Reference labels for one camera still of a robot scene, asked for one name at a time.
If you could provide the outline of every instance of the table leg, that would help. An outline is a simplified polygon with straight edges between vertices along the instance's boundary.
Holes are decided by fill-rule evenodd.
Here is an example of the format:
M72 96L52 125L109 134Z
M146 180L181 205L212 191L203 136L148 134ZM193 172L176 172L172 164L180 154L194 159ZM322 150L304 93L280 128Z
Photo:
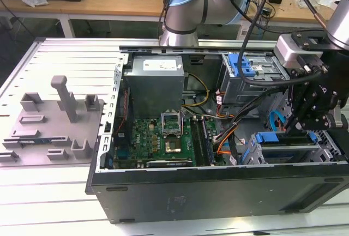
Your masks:
M237 40L244 40L247 34L247 31L249 30L250 22L246 20L242 20L240 22L240 28L238 32L238 36L236 37Z
M64 36L66 38L74 38L75 37L74 29L71 24L71 20L68 18L68 16L62 16L59 18L59 20L61 21L61 26L63 29Z
M12 30L13 26L8 17L0 17L0 24L5 27L7 30Z
M108 31L107 33L111 33L111 24L110 24L110 21L108 21Z

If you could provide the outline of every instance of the metal case frame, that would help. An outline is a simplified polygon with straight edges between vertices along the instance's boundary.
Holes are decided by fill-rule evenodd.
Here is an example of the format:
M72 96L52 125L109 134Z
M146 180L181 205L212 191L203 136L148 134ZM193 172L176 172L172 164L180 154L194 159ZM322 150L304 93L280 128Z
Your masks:
M120 50L126 52L128 48L120 47ZM144 52L145 47L134 46L132 50ZM222 54L228 49L147 47L147 50L178 55ZM103 130L106 121L113 126L122 69L127 59L128 54L120 53L110 105L101 122L96 168L91 167L91 186L111 223L306 213L349 187L349 168L341 162L101 169L100 163L113 143L113 130Z

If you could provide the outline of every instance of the wooden desk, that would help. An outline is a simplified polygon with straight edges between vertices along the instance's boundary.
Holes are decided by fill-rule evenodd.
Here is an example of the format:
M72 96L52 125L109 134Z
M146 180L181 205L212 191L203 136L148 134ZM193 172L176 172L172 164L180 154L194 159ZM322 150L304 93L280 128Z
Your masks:
M158 21L163 0L49 0L49 5L32 8L21 0L3 0L17 17L59 19L64 35L75 37L70 20ZM0 16L11 17L0 4Z
M4 0L5 4L18 17L38 17L59 19L66 37L74 37L70 20L118 20L118 21L158 21L163 8L163 0L82 0L66 2L49 0L49 5L29 7L21 0ZM273 4L276 10L270 26L284 27L318 27L308 9L299 9L296 0L283 0ZM329 19L333 13L330 8L320 6L320 13ZM253 17L256 7L250 6L248 15ZM0 16L11 15L0 4ZM241 20L241 32L248 28L249 22Z
M276 10L275 16L271 19L273 22L302 22L314 23L313 14L308 8L300 9L297 0L282 0L281 4L272 4ZM329 7L319 5L318 12L329 20L333 10ZM256 6L252 4L249 8L248 15L253 17L256 14Z

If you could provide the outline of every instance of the blue latch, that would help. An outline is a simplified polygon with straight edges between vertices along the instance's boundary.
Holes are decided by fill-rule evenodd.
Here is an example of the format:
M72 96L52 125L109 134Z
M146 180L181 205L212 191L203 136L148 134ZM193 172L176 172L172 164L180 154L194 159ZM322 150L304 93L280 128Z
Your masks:
M238 71L238 57L239 54L237 53L230 53L228 55L229 63L234 70L235 76L240 76ZM256 75L256 72L251 67L250 61L245 56L242 57L242 71L247 77L254 77Z
M317 139L317 136L316 136L316 134L315 134L314 132L309 131L309 132L308 132L308 135L309 135L309 137L311 138L311 140L312 140L314 143L317 143L318 139Z
M274 132L258 132L256 134L258 143L262 142L279 142L279 138Z

